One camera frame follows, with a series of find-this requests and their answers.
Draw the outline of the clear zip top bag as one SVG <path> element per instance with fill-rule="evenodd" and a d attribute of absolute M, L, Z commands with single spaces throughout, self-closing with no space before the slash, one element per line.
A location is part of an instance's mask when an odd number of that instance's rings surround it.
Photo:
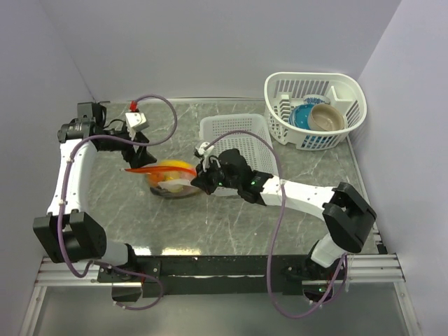
<path fill-rule="evenodd" d="M 143 174 L 149 187 L 160 186 L 161 188 L 170 189 L 174 186 L 191 186 L 190 182 L 194 179 L 193 176 L 186 176 L 178 172 L 166 172 L 161 167 L 157 167 L 156 164 L 150 164 L 136 169 L 126 168 L 122 170 L 134 174 Z"/>

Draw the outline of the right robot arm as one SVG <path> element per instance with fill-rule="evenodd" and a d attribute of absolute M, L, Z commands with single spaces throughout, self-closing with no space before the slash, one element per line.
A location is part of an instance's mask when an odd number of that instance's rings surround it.
<path fill-rule="evenodd" d="M 328 233 L 318 240 L 306 262 L 311 277 L 322 279 L 343 254 L 362 251 L 377 214 L 350 183 L 319 187 L 285 181 L 252 169 L 236 148 L 218 156 L 211 151 L 210 146 L 195 151 L 200 162 L 192 186 L 208 195 L 217 188 L 233 189 L 248 203 L 300 211 L 326 224 Z"/>

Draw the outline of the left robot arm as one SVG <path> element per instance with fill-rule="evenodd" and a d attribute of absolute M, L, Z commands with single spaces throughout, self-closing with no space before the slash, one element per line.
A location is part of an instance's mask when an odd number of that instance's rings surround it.
<path fill-rule="evenodd" d="M 35 218 L 33 231 L 54 263 L 69 260 L 98 261 L 114 266 L 123 281 L 139 273 L 139 264 L 129 244 L 109 241 L 104 228 L 88 213 L 90 175 L 99 151 L 116 151 L 130 167 L 139 168 L 157 160 L 147 152 L 142 131 L 148 123 L 136 102 L 130 104 L 119 130 L 108 129 L 106 107 L 79 103 L 77 117 L 57 133 L 60 166 L 56 189 L 45 216 Z"/>

